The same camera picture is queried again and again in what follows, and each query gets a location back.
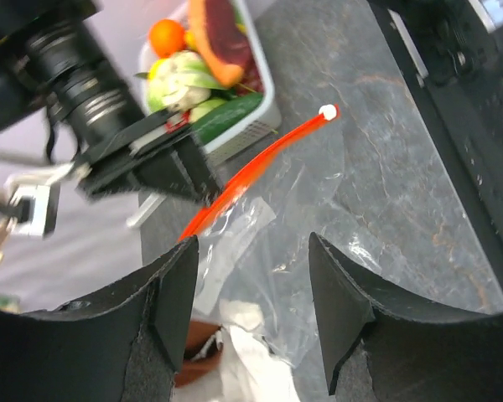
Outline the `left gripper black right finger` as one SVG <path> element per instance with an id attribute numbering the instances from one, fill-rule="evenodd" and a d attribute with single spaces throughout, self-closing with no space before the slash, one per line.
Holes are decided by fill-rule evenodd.
<path id="1" fill-rule="evenodd" d="M 503 401 L 503 312 L 466 311 L 358 265 L 318 234 L 309 274 L 328 391 L 360 354 L 375 401 Z"/>

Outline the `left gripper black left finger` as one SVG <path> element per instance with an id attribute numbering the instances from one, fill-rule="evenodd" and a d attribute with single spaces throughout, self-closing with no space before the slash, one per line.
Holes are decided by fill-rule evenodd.
<path id="1" fill-rule="evenodd" d="M 190 237 L 57 310 L 0 310 L 0 401 L 170 400 L 198 261 Z"/>

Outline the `green cucumber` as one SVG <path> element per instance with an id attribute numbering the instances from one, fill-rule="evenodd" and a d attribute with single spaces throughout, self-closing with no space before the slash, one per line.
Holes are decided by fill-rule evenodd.
<path id="1" fill-rule="evenodd" d="M 222 103 L 211 99 L 201 106 L 209 105 L 209 111 L 199 117 L 190 117 L 194 131 L 203 145 L 212 142 L 252 113 L 263 101 L 260 93 L 250 93 Z"/>

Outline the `orange fruit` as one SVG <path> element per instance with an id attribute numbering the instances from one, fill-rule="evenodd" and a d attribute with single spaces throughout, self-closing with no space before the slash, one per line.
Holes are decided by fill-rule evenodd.
<path id="1" fill-rule="evenodd" d="M 184 36 L 185 29 L 180 23 L 172 19 L 163 19 L 150 28 L 148 41 L 154 53 L 160 59 L 166 59 L 186 48 Z"/>

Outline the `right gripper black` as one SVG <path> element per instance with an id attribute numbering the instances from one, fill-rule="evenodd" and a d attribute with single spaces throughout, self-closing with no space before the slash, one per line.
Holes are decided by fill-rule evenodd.
<path id="1" fill-rule="evenodd" d="M 67 123 L 90 198 L 151 190 L 210 205 L 216 177 L 192 129 L 147 116 L 86 26 L 91 1 L 0 1 L 0 131 L 45 109 Z"/>

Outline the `clear zip top bag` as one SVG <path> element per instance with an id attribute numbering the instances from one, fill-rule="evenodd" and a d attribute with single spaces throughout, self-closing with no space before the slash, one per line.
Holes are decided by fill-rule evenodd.
<path id="1" fill-rule="evenodd" d="M 220 323 L 220 303 L 257 304 L 254 332 L 292 371 L 298 401 L 326 401 L 327 386 L 309 277 L 309 236 L 322 235 L 352 260 L 380 272 L 377 243 L 340 203 L 345 175 L 340 110 L 275 141 L 227 184 L 184 230 L 200 242 L 192 316 Z"/>

